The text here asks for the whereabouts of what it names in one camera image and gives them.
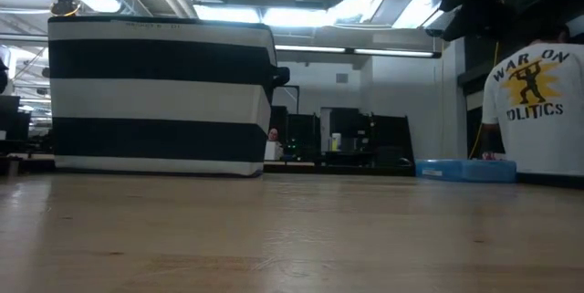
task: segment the white t-shirt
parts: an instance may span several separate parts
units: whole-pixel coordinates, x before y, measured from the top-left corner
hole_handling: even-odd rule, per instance
[[[483,123],[501,128],[521,173],[584,175],[584,46],[535,44],[485,83]]]

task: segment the wooden table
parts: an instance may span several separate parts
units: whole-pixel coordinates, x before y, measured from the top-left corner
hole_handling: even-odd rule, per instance
[[[579,292],[584,192],[414,178],[0,183],[2,292]]]

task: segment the striped box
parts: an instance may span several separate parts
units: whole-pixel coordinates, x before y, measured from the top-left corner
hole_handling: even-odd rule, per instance
[[[48,37],[58,168],[261,173],[276,74],[267,26],[60,17]]]

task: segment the person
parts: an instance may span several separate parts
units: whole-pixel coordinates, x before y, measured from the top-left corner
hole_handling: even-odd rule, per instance
[[[569,30],[542,30],[489,74],[483,102],[484,158],[498,132],[520,173],[584,175],[584,46]]]
[[[270,132],[267,134],[267,140],[268,141],[278,142],[278,140],[277,140],[277,129],[276,128],[272,128],[270,130]]]
[[[8,87],[8,67],[5,66],[4,61],[0,58],[0,95],[4,94]]]

